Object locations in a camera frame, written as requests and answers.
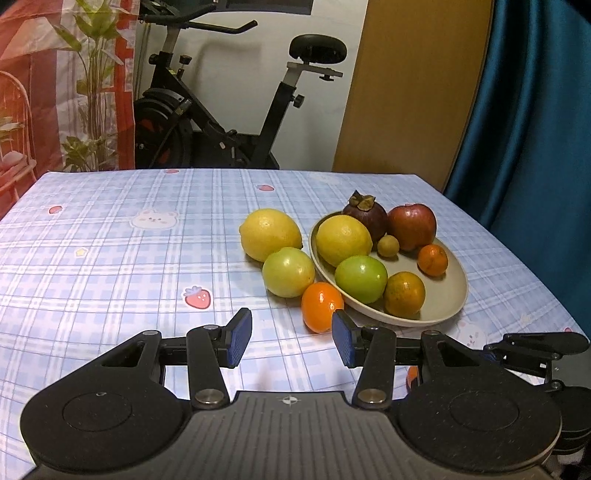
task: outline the wooden door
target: wooden door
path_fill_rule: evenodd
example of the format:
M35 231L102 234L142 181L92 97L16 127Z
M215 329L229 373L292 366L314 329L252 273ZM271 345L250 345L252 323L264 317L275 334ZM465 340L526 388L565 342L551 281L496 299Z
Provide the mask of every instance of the wooden door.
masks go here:
M442 190L480 81L493 0L369 0L333 171Z

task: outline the blue gripper pad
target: blue gripper pad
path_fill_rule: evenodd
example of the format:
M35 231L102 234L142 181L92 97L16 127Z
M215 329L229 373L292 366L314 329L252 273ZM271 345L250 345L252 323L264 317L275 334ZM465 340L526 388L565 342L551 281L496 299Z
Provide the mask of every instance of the blue gripper pad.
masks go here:
M332 319L333 341L343 361L343 365L349 368L355 367L355 350L353 348L353 333L345 325L338 313L333 313Z
M225 327L228 368L237 367L252 335L252 312L241 308Z

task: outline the bike handlebar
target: bike handlebar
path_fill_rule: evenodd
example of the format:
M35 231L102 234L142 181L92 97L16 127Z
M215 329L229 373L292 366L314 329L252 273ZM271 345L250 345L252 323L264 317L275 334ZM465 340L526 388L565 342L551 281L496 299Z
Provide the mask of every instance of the bike handlebar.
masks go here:
M154 23L157 25L180 25L197 17L213 12L217 8L216 4L205 5L194 12L186 15L140 15L139 19L146 23Z
M229 33L231 35L236 35L239 33L244 33L251 28L255 28L257 25L258 23L256 20L251 20L250 22L238 28L221 27L219 25L211 25L207 23L186 22L182 25L182 28L196 28L197 30L208 30L210 32Z

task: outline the red apple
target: red apple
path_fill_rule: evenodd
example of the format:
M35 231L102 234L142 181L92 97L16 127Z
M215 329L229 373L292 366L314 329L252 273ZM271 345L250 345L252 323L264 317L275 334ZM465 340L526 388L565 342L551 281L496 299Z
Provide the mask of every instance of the red apple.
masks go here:
M435 214L422 203L393 208L388 213L388 220L388 233L398 239L400 250L410 252L435 240Z

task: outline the knob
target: knob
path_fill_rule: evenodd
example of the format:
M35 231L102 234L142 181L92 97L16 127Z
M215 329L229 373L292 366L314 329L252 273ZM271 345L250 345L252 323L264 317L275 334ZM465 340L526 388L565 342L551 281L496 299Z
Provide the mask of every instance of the knob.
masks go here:
M298 95L297 97L292 99L292 101L294 102L294 107L299 108L301 107L301 104L304 103L304 96Z

